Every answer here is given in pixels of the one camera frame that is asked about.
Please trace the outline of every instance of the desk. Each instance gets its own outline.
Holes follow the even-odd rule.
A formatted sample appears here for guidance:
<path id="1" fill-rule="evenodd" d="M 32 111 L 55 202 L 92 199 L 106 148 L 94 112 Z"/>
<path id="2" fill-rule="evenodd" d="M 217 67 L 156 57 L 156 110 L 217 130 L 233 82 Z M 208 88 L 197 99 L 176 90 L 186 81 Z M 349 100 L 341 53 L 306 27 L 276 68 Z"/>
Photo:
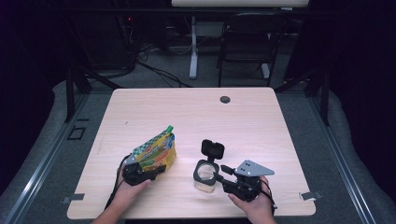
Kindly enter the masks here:
<path id="1" fill-rule="evenodd" d="M 309 0 L 172 0 L 173 7 L 307 7 Z M 191 19 L 191 63 L 190 79 L 197 78 L 198 53 L 196 48 L 196 21 Z M 267 64 L 262 66 L 264 77 L 268 77 Z"/>
<path id="2" fill-rule="evenodd" d="M 221 96 L 231 102 L 224 104 Z M 192 174 L 204 139 L 222 143 L 217 164 L 237 167 L 249 159 L 269 175 L 276 216 L 310 216 L 312 201 L 303 170 L 274 91 L 270 88 L 120 89 L 113 92 L 67 215 L 95 218 L 105 208 L 122 158 L 168 125 L 174 126 L 177 157 L 170 169 L 138 196 L 126 218 L 244 217 L 217 182 L 213 193 L 194 187 Z M 227 179 L 232 176 L 220 174 Z"/>

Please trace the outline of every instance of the black metal frame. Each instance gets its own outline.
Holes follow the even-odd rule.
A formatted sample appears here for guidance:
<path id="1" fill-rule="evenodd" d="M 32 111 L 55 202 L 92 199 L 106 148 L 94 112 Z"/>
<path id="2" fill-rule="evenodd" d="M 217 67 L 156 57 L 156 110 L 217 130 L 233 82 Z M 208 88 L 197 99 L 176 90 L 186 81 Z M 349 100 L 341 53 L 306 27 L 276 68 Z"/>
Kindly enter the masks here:
<path id="1" fill-rule="evenodd" d="M 86 69 L 84 67 L 73 67 L 68 71 L 66 76 L 66 95 L 67 95 L 67 116 L 64 122 L 68 122 L 75 114 L 75 97 L 74 97 L 74 84 L 76 84 L 78 90 L 82 94 L 91 93 L 92 86 L 88 82 L 85 75 L 95 78 L 101 83 L 107 85 L 112 90 L 121 88 L 120 85 L 109 81 L 107 78 L 100 76 L 99 74 L 93 72 L 92 70 Z"/>
<path id="2" fill-rule="evenodd" d="M 313 19 L 313 20 L 324 20 L 324 21 L 340 21 L 345 15 L 347 15 L 347 11 L 320 11 L 320 10 L 309 10 L 309 9 L 297 9 L 297 10 L 282 10 L 280 7 L 164 7 L 164 8 L 45 8 L 49 13 L 62 13 L 62 14 L 80 14 L 80 13 L 92 13 L 92 14 L 114 14 L 114 15 L 172 15 L 172 16 L 231 16 L 236 13 L 241 12 L 277 12 L 281 13 L 289 18 L 299 18 L 299 19 Z M 326 59 L 327 61 L 324 63 L 322 68 L 314 69 L 312 72 L 308 72 L 306 74 L 302 74 L 301 76 L 295 78 L 293 81 L 279 87 L 276 89 L 276 92 L 282 92 L 290 88 L 291 86 L 299 83 L 301 80 L 312 77 L 313 75 L 317 76 L 319 72 L 321 75 L 320 81 L 314 84 L 309 84 L 307 89 L 305 90 L 306 96 L 313 96 L 317 93 L 320 86 L 322 86 L 322 94 L 321 94 L 321 106 L 320 106 L 320 114 L 323 119 L 323 122 L 326 125 L 329 125 L 328 121 L 328 103 L 329 103 L 329 68 L 331 64 L 334 63 L 334 60 L 331 58 L 336 57 L 336 52 L 331 52 L 331 56 Z M 98 74 L 84 70 L 88 75 L 98 79 L 102 83 L 106 84 L 110 88 L 117 89 L 120 86 L 108 81 L 104 77 L 99 76 Z M 69 77 L 69 82 L 73 82 L 73 78 Z M 74 101 L 68 100 L 70 103 L 70 107 L 74 107 Z M 68 108 L 68 119 L 74 113 L 74 108 Z"/>
<path id="3" fill-rule="evenodd" d="M 243 27 L 239 27 L 236 29 L 232 29 L 231 31 L 228 31 L 228 28 L 230 26 L 230 22 L 235 24 L 235 22 L 237 23 L 238 18 L 243 19 L 245 17 L 248 17 L 251 19 L 251 17 L 255 17 L 255 18 L 266 18 L 266 19 L 261 19 L 262 21 L 260 21 L 260 23 L 262 23 L 261 29 L 260 31 L 251 31 L 251 30 L 245 30 L 245 31 L 241 31 L 241 29 L 246 29 L 246 25 L 244 25 Z M 283 21 L 283 24 L 280 26 L 277 26 L 276 29 L 274 29 L 274 27 L 268 28 L 267 25 L 264 24 L 268 24 L 270 21 L 266 21 L 270 18 L 276 18 L 277 21 Z M 219 58 L 218 58 L 218 69 L 219 69 L 219 81 L 218 81 L 218 87 L 221 87 L 221 80 L 223 78 L 229 78 L 229 77 L 223 77 L 222 76 L 222 67 L 223 67 L 223 62 L 231 62 L 231 63 L 258 63 L 258 69 L 260 69 L 262 67 L 263 63 L 270 63 L 270 73 L 269 73 L 269 77 L 267 78 L 267 84 L 266 86 L 269 87 L 270 83 L 271 83 L 271 77 L 274 71 L 274 67 L 275 67 L 275 63 L 276 63 L 276 56 L 277 56 L 277 51 L 279 48 L 279 43 L 280 40 L 282 39 L 283 35 L 286 33 L 286 30 L 289 27 L 289 20 L 287 17 L 285 17 L 283 14 L 280 13 L 238 13 L 235 15 L 232 15 L 231 18 L 228 21 L 225 21 L 223 24 L 223 28 L 222 28 L 222 32 L 221 32 L 221 44 L 220 44 L 220 50 L 219 50 Z M 267 45 L 270 46 L 270 52 L 271 52 L 271 57 L 270 60 L 258 60 L 258 59 L 227 59 L 227 53 L 225 51 L 226 46 L 229 46 L 228 44 L 228 34 L 232 34 L 232 33 L 244 33 L 244 32 L 248 32 L 250 34 L 254 33 L 259 34 L 265 34 L 265 33 L 276 33 L 276 35 L 271 35 L 271 38 L 268 38 L 268 42 Z M 258 79 L 258 80 L 265 80 L 265 78 L 253 78 L 253 79 Z"/>

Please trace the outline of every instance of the gray carpet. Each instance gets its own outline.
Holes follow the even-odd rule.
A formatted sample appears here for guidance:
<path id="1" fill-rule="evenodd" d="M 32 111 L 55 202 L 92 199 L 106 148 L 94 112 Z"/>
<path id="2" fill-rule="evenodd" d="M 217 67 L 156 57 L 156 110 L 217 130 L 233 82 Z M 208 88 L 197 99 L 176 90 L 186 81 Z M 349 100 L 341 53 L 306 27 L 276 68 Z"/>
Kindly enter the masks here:
<path id="1" fill-rule="evenodd" d="M 287 38 L 279 51 L 278 61 L 272 87 L 281 85 L 288 58 L 293 46 L 293 39 Z M 184 83 L 193 87 L 217 86 L 216 48 L 202 45 L 199 51 L 198 78 L 188 78 L 190 69 L 190 53 L 176 54 L 172 50 L 162 52 L 154 50 L 148 53 L 145 63 L 161 68 L 179 77 Z M 169 87 L 159 76 L 140 65 L 123 77 L 112 79 L 126 88 L 160 88 Z M 85 160 L 91 149 L 111 91 L 96 80 L 90 80 L 93 92 L 87 98 L 77 93 L 77 98 L 84 104 L 77 112 L 71 127 L 85 129 L 80 140 L 65 139 L 59 144 L 59 153 L 54 157 L 54 163 L 45 176 L 45 181 L 39 186 L 30 204 L 26 205 L 26 213 L 21 214 L 22 223 L 89 223 L 90 220 L 70 220 L 66 216 L 67 204 L 60 203 L 64 196 L 74 193 Z M 361 223 L 361 218 L 351 200 L 345 181 L 340 176 L 332 155 L 332 148 L 320 125 L 321 120 L 316 117 L 317 110 L 312 106 L 313 99 L 305 98 L 300 84 L 288 93 L 277 95 L 285 116 L 292 141 L 295 145 L 306 180 L 311 190 L 319 190 L 323 198 L 316 201 L 317 212 L 311 217 L 277 217 L 278 223 Z M 0 222 L 4 223 L 11 209 L 20 198 L 23 189 L 34 174 L 43 156 L 51 150 L 59 133 L 64 130 L 65 119 L 65 87 L 64 83 L 57 86 L 56 102 L 35 146 L 19 173 L 14 178 L 6 192 L 1 196 Z M 382 192 L 371 178 L 364 164 L 354 152 L 350 143 L 349 129 L 342 108 L 337 98 L 331 94 L 329 121 L 331 130 L 337 143 L 343 151 L 346 161 L 356 178 L 366 202 L 377 223 L 396 223 L 396 209 L 394 203 Z M 159 220 L 145 221 L 145 223 L 161 223 Z M 231 223 L 231 220 L 182 220 L 182 223 Z"/>

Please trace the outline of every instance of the snack bag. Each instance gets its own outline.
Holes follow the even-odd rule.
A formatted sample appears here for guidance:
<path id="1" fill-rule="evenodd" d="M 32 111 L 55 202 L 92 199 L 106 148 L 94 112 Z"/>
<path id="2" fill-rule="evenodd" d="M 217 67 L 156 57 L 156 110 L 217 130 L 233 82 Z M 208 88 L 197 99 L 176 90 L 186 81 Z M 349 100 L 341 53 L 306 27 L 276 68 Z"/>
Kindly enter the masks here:
<path id="1" fill-rule="evenodd" d="M 123 177 L 131 186 L 138 185 L 147 179 L 154 180 L 158 174 L 168 170 L 176 158 L 175 135 L 171 125 L 134 149 L 125 159 Z"/>

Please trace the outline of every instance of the human hand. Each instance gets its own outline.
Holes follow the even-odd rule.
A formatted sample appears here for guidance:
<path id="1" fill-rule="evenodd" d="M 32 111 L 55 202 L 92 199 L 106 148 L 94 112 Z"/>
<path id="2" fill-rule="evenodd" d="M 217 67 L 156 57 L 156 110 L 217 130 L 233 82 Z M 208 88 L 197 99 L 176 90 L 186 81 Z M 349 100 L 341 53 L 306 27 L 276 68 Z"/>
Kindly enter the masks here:
<path id="1" fill-rule="evenodd" d="M 120 170 L 119 183 L 118 183 L 119 187 L 116 191 L 116 195 L 114 196 L 111 205 L 117 206 L 119 209 L 122 209 L 122 211 L 125 211 L 134 201 L 134 198 L 141 191 L 143 191 L 151 181 L 148 179 L 138 185 L 131 186 L 124 181 L 123 170 L 124 170 L 124 165 L 122 165 Z"/>
<path id="2" fill-rule="evenodd" d="M 265 176 L 261 176 L 260 180 L 264 181 L 268 185 L 268 180 Z M 262 190 L 270 194 L 268 187 L 264 183 L 262 183 Z M 245 212 L 251 223 L 276 223 L 272 214 L 271 201 L 264 194 L 260 193 L 256 199 L 249 203 L 240 200 L 233 194 L 229 194 L 228 197 L 237 207 Z"/>
<path id="3" fill-rule="evenodd" d="M 134 198 L 145 189 L 151 182 L 149 179 L 140 183 L 136 186 L 131 186 L 123 180 L 123 169 L 122 165 L 118 181 L 118 189 L 114 199 L 111 201 L 110 206 L 103 211 L 92 223 L 116 223 L 120 219 L 121 215 L 127 210 Z"/>

